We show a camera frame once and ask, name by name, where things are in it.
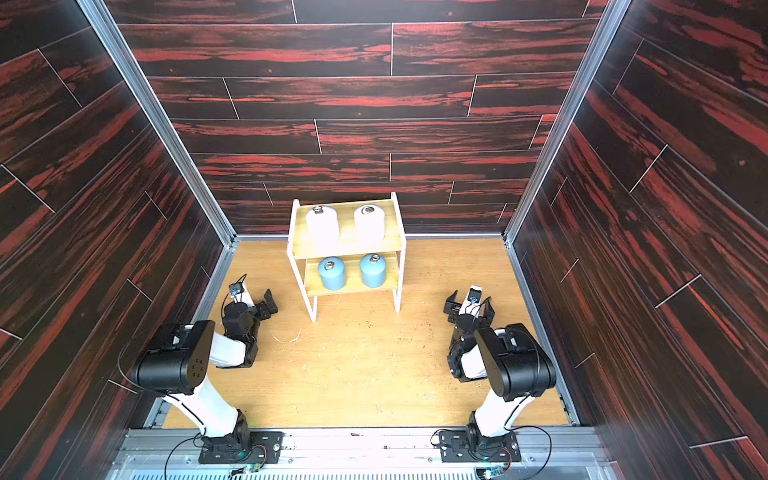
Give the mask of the white tea canister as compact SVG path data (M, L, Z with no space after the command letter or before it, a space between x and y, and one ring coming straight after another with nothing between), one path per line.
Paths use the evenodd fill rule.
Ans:
M316 244L336 243L340 238L337 211L328 205L316 205L305 216L311 239Z
M378 243L386 235L386 213L375 204L357 208L353 215L357 239L361 243Z

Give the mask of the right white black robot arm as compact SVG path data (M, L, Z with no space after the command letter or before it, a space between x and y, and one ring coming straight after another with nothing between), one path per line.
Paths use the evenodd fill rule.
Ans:
M469 452L482 459L515 444L512 423L523 409L556 385L555 366L521 323L494 328L491 299L473 286L464 300L452 293L443 312L453 325L447 364L462 383L487 380L490 391L470 414Z

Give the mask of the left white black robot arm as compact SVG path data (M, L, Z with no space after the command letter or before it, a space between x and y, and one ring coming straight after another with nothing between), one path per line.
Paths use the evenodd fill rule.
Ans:
M254 302L242 282L230 286L230 295L233 301L223 307L223 334L215 331L211 320L172 324L157 332L159 344L141 354L126 377L176 406L197 425L203 463L241 460L258 448L244 413L218 393L208 378L208 367L251 367L260 324L276 314L278 306L270 290L262 301Z

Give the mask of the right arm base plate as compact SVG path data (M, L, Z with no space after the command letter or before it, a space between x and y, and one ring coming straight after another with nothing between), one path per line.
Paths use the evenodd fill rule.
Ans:
M439 450L443 463L478 463L521 461L517 438L513 432L497 437L485 437L467 429L438 429L430 439Z

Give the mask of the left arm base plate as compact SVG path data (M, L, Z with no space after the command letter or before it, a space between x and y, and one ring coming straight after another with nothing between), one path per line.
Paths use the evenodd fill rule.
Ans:
M244 436L203 437L198 462L207 464L277 464L280 459L284 433L282 431L250 430Z

